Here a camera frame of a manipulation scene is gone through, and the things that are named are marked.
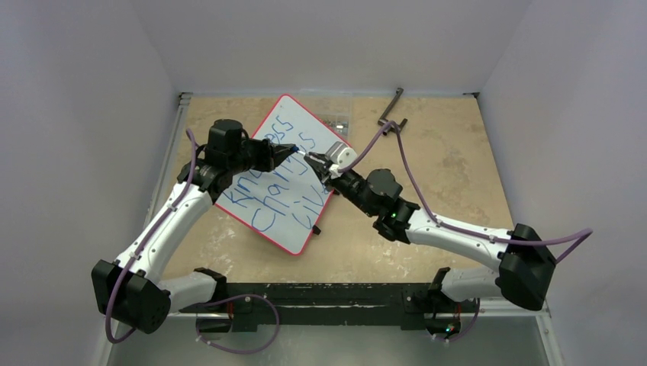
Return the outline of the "red framed whiteboard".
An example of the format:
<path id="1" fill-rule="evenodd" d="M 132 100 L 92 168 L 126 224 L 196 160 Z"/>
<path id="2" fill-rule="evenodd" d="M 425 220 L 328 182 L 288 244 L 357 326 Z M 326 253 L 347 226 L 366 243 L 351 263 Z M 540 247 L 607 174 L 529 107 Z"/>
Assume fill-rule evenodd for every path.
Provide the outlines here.
<path id="1" fill-rule="evenodd" d="M 277 100 L 251 136 L 314 153 L 347 141 L 290 95 Z M 235 175 L 216 205 L 286 252 L 299 255 L 331 196 L 303 156 L 294 153 L 272 172 Z"/>

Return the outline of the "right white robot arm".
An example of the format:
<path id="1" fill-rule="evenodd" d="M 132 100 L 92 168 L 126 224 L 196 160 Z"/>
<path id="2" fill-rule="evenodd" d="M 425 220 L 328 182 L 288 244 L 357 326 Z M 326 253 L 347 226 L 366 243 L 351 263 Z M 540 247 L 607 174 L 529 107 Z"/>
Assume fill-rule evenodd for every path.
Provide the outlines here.
<path id="1" fill-rule="evenodd" d="M 304 161 L 326 188 L 374 218 L 373 228 L 388 241 L 435 247 L 479 263 L 470 270 L 438 270 L 428 290 L 434 308 L 488 297 L 502 297 L 525 310 L 543 308 L 556 259 L 539 245 L 531 227 L 500 230 L 431 217 L 401 197 L 402 187 L 388 169 L 362 177 L 353 170 L 341 172 L 324 154 L 306 152 Z"/>

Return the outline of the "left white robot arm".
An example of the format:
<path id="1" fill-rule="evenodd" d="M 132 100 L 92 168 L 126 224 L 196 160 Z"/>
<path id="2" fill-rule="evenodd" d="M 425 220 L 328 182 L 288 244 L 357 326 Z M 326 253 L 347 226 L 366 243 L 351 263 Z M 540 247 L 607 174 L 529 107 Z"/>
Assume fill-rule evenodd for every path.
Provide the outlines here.
<path id="1" fill-rule="evenodd" d="M 109 342 L 123 342 L 136 331 L 155 332 L 170 313 L 201 304 L 217 312 L 227 304 L 226 278 L 197 268 L 162 280 L 169 260 L 194 224 L 250 170 L 272 172 L 298 151 L 296 145 L 253 139 L 237 120 L 216 120 L 199 145 L 191 130 L 190 160 L 164 205 L 142 233 L 115 260 L 100 260 L 91 277 L 98 309 L 105 316 Z"/>

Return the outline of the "clear plastic screw box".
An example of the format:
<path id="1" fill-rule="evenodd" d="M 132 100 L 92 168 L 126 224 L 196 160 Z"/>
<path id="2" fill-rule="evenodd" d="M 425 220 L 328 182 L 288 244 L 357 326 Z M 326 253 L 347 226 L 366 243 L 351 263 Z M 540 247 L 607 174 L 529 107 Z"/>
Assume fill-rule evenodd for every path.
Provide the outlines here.
<path id="1" fill-rule="evenodd" d="M 322 97 L 317 104 L 317 116 L 340 136 L 348 138 L 352 121 L 352 97 L 350 95 Z"/>

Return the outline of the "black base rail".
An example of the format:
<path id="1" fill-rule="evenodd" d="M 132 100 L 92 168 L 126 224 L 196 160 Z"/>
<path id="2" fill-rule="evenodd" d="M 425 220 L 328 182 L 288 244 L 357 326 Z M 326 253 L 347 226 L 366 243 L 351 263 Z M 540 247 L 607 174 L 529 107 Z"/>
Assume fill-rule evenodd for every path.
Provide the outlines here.
<path id="1" fill-rule="evenodd" d="M 456 303 L 429 283 L 230 283 L 217 295 L 219 300 L 228 297 L 233 298 L 230 304 L 196 304 L 182 312 L 222 315 L 235 332 L 275 323 L 458 332 L 461 316 L 477 308 L 476 300 Z"/>

